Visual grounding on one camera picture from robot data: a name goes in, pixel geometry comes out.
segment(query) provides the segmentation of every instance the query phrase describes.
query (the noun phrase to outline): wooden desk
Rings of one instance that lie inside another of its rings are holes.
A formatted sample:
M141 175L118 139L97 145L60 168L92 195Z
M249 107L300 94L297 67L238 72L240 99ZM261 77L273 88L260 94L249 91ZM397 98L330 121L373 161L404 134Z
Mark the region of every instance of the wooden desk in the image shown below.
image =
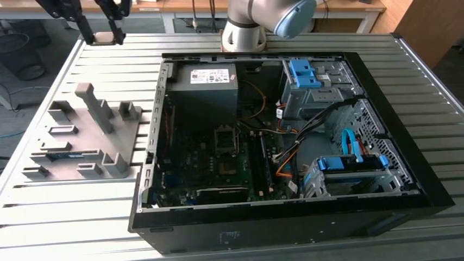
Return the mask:
M210 17L209 1L196 0L196 13L198 18ZM81 0L86 18L105 18L93 0ZM228 0L216 0L216 17L226 17ZM361 19L357 33L370 32L378 14L385 11L380 0L372 4L362 4L358 0L329 0L328 18ZM316 8L313 18L324 18L325 6ZM166 33L174 33L173 19L192 18L193 9L190 0L162 0L160 2L138 2L133 5L129 18L162 18ZM0 19L50 19L34 0L0 0Z

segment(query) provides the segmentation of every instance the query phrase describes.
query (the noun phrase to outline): label sticker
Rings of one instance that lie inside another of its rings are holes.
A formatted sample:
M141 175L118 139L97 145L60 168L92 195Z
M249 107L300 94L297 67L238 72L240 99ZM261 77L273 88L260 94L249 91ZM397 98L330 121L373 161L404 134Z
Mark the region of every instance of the label sticker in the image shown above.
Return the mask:
M218 233L218 243L228 245L240 237L240 231Z
M189 83L228 83L229 70L214 69L214 70L193 70L189 74Z
M138 8L140 11L160 11L160 8Z
M282 109L277 109L276 110L276 116L277 116L278 119L282 118L282 116L284 116L284 110Z
M318 74L318 75L316 75L316 78L317 78L318 80L330 80L330 78L328 78L328 75L326 75L326 74Z
M297 192L297 185L293 183L293 181L288 182L288 187L292 190L293 193Z

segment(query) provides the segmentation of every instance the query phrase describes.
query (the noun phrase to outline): slotted aluminum surface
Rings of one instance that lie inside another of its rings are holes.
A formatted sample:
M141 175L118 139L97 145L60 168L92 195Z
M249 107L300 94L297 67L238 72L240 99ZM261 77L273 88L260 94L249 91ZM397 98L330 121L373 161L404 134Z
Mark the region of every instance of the slotted aluminum surface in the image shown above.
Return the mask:
M437 260L464 258L464 119L461 106L401 40L389 35L268 37L268 51L358 52L456 206L378 237L229 252L180 254L188 260ZM126 232L134 180L25 183L17 168L52 99L92 82L97 99L144 109L132 164L144 159L148 121L162 52L217 52L213 34L129 35L122 46L76 43L0 179L0 259L138 260L161 255Z

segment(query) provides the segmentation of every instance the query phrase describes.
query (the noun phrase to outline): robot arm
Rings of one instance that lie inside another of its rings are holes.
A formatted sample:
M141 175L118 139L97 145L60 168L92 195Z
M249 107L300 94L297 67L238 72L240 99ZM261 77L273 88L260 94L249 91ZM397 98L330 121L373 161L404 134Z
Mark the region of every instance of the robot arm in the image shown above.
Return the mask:
M81 13L80 0L36 0L53 18L62 17L68 22L74 22L88 45L122 44L125 34L121 30L122 18L129 15L132 0L94 0L108 18L112 32L93 34L85 16Z
M62 17L77 24L88 45L122 44L122 18L129 15L132 0L94 0L108 18L112 34L93 34L81 13L80 0L36 0L53 18ZM310 23L316 0L233 0L229 1L228 22L221 44L228 52L258 52L264 49L264 29L284 39L296 37Z
M296 37L309 25L316 0L233 0L221 36L228 52L258 52L265 47L264 29L284 39Z

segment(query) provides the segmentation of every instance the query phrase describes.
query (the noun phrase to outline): power supply label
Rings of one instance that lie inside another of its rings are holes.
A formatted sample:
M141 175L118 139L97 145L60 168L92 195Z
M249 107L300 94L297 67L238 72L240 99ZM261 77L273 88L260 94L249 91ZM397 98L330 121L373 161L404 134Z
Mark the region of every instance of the power supply label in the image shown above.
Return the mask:
M214 70L193 70L189 74L189 83L228 83L229 70L214 69Z

